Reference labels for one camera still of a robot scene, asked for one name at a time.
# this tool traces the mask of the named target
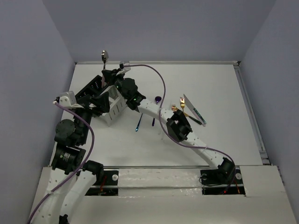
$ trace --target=blue utensil handle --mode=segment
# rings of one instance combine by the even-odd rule
[[[143,115],[143,113],[141,114],[140,119],[139,119],[139,122],[138,122],[138,124],[137,124],[136,129],[135,129],[136,132],[138,132],[138,129],[139,129],[139,125],[140,125],[140,121],[141,121],[142,115]]]
[[[189,116],[189,118],[191,119],[191,120],[194,120],[196,123],[198,123],[199,125],[202,125],[202,123],[199,121],[199,120],[197,120],[197,119],[195,119],[195,118],[193,118],[193,117],[190,117]]]

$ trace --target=gold fork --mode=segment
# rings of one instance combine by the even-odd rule
[[[177,111],[178,108],[176,107],[175,104],[173,104],[173,105],[171,105],[171,110],[172,110],[172,111]]]
[[[181,108],[182,108],[182,110],[183,110],[183,112],[184,112],[184,108],[185,108],[185,99],[184,98],[180,98],[180,106],[181,106]]]
[[[172,110],[172,111],[177,111],[178,108],[176,107],[175,104],[172,104],[172,105],[171,105],[171,110]],[[197,120],[197,119],[195,119],[195,118],[189,116],[189,115],[186,114],[185,112],[183,112],[183,113],[184,113],[184,115],[185,115],[186,117],[188,117],[188,118],[190,118],[191,120],[195,121],[195,122],[198,123],[199,125],[202,125],[202,123],[201,123],[199,120]]]

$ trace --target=gray wall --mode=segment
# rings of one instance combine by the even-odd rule
[[[275,0],[43,0],[77,61],[241,60]]]
[[[271,162],[299,222],[299,1],[277,0],[241,63]]]
[[[41,0],[0,0],[0,43],[0,222],[24,224],[74,63]]]

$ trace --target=metal spoon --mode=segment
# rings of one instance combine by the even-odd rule
[[[158,104],[161,100],[162,100],[162,97],[160,97],[160,96],[156,96],[156,97],[155,97],[155,102],[156,102],[156,104]],[[153,119],[153,123],[152,123],[151,125],[152,125],[152,126],[155,125],[155,119]]]

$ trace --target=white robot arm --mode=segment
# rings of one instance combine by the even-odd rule
[[[119,93],[126,99],[126,104],[131,110],[145,113],[155,119],[159,119],[159,114],[161,114],[161,122],[167,126],[168,135],[179,145],[190,147],[202,157],[212,169],[212,172],[209,172],[211,178],[215,178],[221,183],[228,183],[228,180],[232,182],[235,176],[231,175],[235,171],[235,164],[232,159],[228,155],[225,156],[226,154],[221,155],[218,150],[207,148],[206,144],[192,132],[190,124],[181,110],[173,112],[160,108],[141,95],[133,79],[123,78],[124,73],[129,70],[129,66],[128,64],[121,64],[117,70],[104,69],[102,73],[105,82],[117,88]],[[91,88],[92,85],[85,87],[89,90]],[[103,177],[103,165],[88,161],[83,166],[83,170],[73,186],[72,183],[76,179],[76,175],[53,192],[53,188],[69,175],[72,175],[74,170],[77,171],[81,167],[79,165],[83,160],[85,150],[77,146],[86,143],[92,116],[100,116],[104,112],[109,112],[110,109],[107,92],[97,96],[84,95],[80,98],[81,103],[79,104],[77,104],[73,92],[67,92],[60,95],[55,102],[56,105],[62,102],[65,107],[75,109],[75,112],[71,112],[59,105],[60,108],[74,115],[74,122],[66,119],[56,126],[55,141],[57,147],[46,192],[48,198],[44,198],[45,201],[40,208],[35,209],[37,211],[35,216],[33,217],[34,213],[30,216],[33,217],[32,220],[29,219],[28,221],[30,224],[68,224],[88,189]],[[91,128],[90,130],[94,140],[93,131]]]
[[[159,119],[159,106],[148,99],[144,99],[140,102],[138,110],[140,113],[147,114],[155,119]],[[167,109],[161,109],[161,121],[163,124],[167,123],[167,119],[173,116],[173,111]],[[206,144],[202,142],[195,133],[190,132],[187,140],[182,141],[187,146],[201,146],[206,147]],[[191,148],[197,155],[203,158],[212,169],[217,169],[223,162],[223,155],[212,152],[205,149]]]

